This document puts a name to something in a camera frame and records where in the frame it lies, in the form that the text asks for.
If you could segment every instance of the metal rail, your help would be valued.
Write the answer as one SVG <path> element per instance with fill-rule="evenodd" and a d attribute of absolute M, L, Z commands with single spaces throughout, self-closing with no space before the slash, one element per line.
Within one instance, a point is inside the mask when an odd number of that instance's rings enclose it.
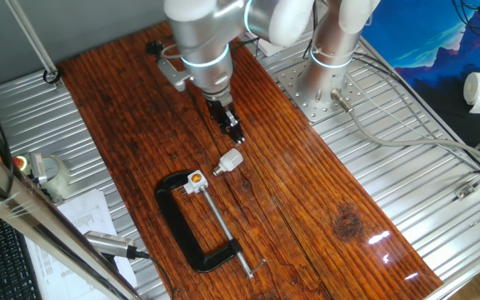
<path fill-rule="evenodd" d="M 140 299 L 118 270 L 43 196 L 28 178 L 14 180 L 11 197 L 0 199 L 0 218 L 111 299 Z M 0 193 L 8 184 L 0 163 Z"/>

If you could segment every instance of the wooden tabletop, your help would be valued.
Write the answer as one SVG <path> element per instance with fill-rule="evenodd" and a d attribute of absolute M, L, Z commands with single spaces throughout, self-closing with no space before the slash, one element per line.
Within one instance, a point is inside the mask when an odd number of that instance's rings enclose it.
<path fill-rule="evenodd" d="M 421 299 L 442 284 L 245 47 L 232 57 L 244 162 L 214 177 L 231 140 L 211 120 L 201 91 L 190 84 L 175 90 L 144 52 L 147 42 L 170 35 L 160 24 L 60 68 L 176 298 Z M 197 169 L 250 265 L 267 260 L 255 278 L 236 259 L 193 271 L 161 216 L 157 184 Z M 202 194 L 175 198 L 204 251 L 226 243 Z"/>

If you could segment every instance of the gray wall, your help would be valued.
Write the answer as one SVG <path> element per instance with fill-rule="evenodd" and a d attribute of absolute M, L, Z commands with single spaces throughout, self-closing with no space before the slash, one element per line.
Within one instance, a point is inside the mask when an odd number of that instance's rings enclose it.
<path fill-rule="evenodd" d="M 163 0 L 20 0 L 55 63 L 165 19 Z M 0 0 L 0 83 L 43 69 Z"/>

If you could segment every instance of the small metal block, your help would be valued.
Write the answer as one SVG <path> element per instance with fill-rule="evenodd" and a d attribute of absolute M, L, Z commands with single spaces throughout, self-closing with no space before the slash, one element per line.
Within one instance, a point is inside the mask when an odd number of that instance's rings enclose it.
<path fill-rule="evenodd" d="M 475 193 L 475 188 L 472 185 L 467 184 L 464 187 L 458 189 L 455 193 L 457 194 L 457 198 L 462 200 L 467 196 Z"/>

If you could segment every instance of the aluminum profile table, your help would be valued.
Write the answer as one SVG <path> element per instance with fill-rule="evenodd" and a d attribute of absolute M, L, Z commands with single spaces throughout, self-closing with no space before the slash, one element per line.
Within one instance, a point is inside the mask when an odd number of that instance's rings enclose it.
<path fill-rule="evenodd" d="M 283 71 L 302 61 L 311 36 L 310 27 L 293 47 L 271 57 L 257 52 L 253 45 L 249 47 L 278 83 Z M 360 51 L 370 52 L 367 44 Z M 103 191 L 117 233 L 135 239 L 138 248 L 145 249 L 68 90 L 46 84 L 42 75 L 36 72 L 0 86 L 0 118 L 12 154 L 39 152 L 60 157 L 72 174 L 64 200 L 94 188 Z M 349 76 L 377 104 L 367 97 L 354 103 L 357 115 L 370 132 L 400 140 L 422 138 L 420 134 L 429 132 L 437 138 L 456 138 L 427 104 L 410 97 L 396 82 L 391 86 L 360 62 L 352 64 Z M 403 93 L 405 101 L 393 91 L 394 87 Z M 312 126 L 425 263 L 444 280 L 444 287 L 431 298 L 445 297 L 480 272 L 480 190 L 463 201 L 455 195 L 458 188 L 477 176 L 477 165 L 465 153 L 436 146 L 371 144 L 338 110 Z M 168 299 L 150 261 L 132 261 L 132 268 L 139 294 Z"/>
<path fill-rule="evenodd" d="M 105 194 L 116 232 L 136 241 L 145 250 L 128 210 L 123 204 L 96 146 L 68 90 L 57 90 L 43 81 L 43 71 L 0 86 L 0 119 L 12 155 L 46 153 L 61 158 L 72 175 L 64 201 L 92 189 Z M 130 260 L 137 277 L 138 294 L 169 299 L 153 263 Z"/>

